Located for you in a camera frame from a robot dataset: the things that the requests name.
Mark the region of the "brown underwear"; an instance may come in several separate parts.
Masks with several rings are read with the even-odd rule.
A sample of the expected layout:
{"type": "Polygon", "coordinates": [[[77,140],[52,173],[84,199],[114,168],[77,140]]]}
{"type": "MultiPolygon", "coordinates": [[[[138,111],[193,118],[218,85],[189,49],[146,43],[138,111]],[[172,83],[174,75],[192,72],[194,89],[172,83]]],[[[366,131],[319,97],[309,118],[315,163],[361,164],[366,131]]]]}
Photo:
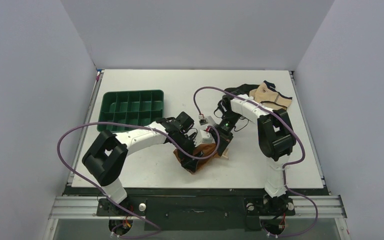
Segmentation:
{"type": "Polygon", "coordinates": [[[205,159],[192,159],[186,157],[180,150],[175,149],[173,151],[174,156],[180,165],[190,172],[191,174],[196,173],[201,170],[207,163],[209,163],[213,159],[228,159],[229,158],[229,148],[226,147],[221,150],[221,152],[217,152],[212,154],[216,149],[216,143],[209,144],[200,144],[194,151],[193,156],[205,159]]]}

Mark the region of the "beige underwear with dark trim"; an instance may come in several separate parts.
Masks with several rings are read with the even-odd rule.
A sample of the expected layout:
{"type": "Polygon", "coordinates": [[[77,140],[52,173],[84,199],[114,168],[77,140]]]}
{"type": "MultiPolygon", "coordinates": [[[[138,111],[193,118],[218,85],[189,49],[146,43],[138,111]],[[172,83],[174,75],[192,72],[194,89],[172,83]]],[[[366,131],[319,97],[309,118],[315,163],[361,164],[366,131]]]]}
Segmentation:
{"type": "Polygon", "coordinates": [[[292,104],[292,97],[285,96],[276,90],[274,83],[264,81],[257,88],[249,92],[249,96],[259,104],[273,110],[287,110],[292,104]]]}

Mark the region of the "green compartment tray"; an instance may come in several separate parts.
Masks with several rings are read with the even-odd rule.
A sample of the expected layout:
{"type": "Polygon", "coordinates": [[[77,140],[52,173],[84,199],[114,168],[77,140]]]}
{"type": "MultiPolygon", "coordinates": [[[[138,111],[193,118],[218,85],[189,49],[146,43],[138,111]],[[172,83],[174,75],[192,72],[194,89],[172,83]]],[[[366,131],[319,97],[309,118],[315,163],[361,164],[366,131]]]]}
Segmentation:
{"type": "Polygon", "coordinates": [[[164,92],[160,89],[113,91],[103,95],[100,122],[147,126],[164,117],[164,92]]]}

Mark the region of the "black patterned underwear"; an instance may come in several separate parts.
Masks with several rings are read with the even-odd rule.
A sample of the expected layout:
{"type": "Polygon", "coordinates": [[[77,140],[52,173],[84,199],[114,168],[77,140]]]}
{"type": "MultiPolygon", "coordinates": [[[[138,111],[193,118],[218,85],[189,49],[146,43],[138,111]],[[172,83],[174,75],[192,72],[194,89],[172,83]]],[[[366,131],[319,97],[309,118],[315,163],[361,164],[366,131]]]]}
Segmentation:
{"type": "Polygon", "coordinates": [[[224,91],[229,92],[233,95],[248,95],[249,97],[251,96],[250,92],[253,90],[256,90],[260,85],[259,84],[242,84],[237,87],[228,87],[225,88],[224,91]]]}

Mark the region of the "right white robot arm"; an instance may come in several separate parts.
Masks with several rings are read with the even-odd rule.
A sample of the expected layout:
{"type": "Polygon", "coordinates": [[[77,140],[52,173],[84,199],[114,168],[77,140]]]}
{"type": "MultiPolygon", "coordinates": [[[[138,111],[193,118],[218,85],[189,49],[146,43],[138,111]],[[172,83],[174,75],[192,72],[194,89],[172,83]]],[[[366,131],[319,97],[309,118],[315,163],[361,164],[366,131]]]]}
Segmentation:
{"type": "Polygon", "coordinates": [[[267,158],[263,209],[274,214],[282,207],[280,197],[287,193],[285,164],[297,143],[292,134],[293,128],[286,110],[271,110],[249,98],[246,94],[232,97],[224,95],[217,104],[222,113],[220,123],[215,125],[220,144],[217,152],[223,154],[233,140],[233,130],[239,119],[246,119],[257,126],[258,146],[267,158]]]}

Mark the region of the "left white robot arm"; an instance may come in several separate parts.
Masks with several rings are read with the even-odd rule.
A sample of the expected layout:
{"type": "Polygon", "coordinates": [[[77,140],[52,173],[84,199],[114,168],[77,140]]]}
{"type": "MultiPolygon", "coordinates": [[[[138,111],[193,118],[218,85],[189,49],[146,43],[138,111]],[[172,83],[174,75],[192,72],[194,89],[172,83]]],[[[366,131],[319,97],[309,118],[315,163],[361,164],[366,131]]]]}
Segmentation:
{"type": "Polygon", "coordinates": [[[160,118],[131,131],[104,130],[98,135],[81,162],[111,199],[109,208],[116,215],[129,210],[128,194],[119,178],[127,156],[154,145],[172,143],[190,159],[196,144],[187,132],[193,126],[194,120],[181,112],[177,117],[160,118]]]}

